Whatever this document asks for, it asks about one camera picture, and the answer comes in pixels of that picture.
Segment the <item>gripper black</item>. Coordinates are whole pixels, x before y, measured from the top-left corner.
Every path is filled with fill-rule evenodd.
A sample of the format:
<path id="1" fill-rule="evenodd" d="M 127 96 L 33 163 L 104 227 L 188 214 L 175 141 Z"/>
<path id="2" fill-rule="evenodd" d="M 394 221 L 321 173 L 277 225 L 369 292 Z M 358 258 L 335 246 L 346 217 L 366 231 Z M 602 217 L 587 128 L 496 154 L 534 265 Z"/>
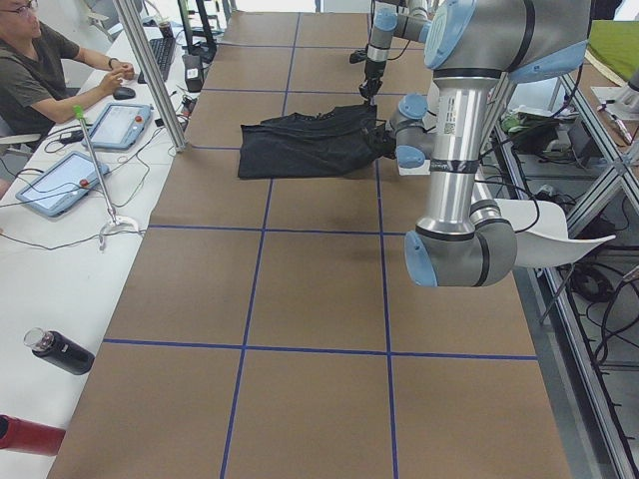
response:
<path id="1" fill-rule="evenodd" d="M 358 90 L 360 95 L 369 105 L 373 103 L 374 97 L 377 95 L 382 85 L 384 71 L 384 62 L 377 62 L 370 59 L 365 61 L 364 80 L 358 86 Z"/>
<path id="2" fill-rule="evenodd" d="M 386 124 L 379 124 L 374 128 L 366 130 L 366 144 L 376 156 L 396 159 L 396 140 Z"/>

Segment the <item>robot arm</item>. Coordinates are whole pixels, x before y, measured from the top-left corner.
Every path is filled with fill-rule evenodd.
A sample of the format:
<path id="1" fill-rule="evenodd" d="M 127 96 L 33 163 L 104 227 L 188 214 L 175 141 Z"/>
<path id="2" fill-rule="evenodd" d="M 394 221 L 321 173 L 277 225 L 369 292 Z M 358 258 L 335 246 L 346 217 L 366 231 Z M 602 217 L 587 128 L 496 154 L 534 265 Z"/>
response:
<path id="1" fill-rule="evenodd" d="M 382 85 L 382 77 L 394 38 L 423 44 L 430 29 L 431 1 L 371 1 L 371 26 L 364 56 L 364 79 L 359 93 L 372 105 Z"/>
<path id="2" fill-rule="evenodd" d="M 588 1 L 387 1 L 374 14 L 360 92 L 373 98 L 391 43 L 421 43 L 438 90 L 435 128 L 427 102 L 408 94 L 389 122 L 404 169 L 428 166 L 423 216 L 404 238 L 411 279 L 421 286 L 488 286 L 516 259 L 516 234 L 489 191 L 476 183 L 488 96 L 501 78 L 521 84 L 555 78 L 583 62 Z"/>

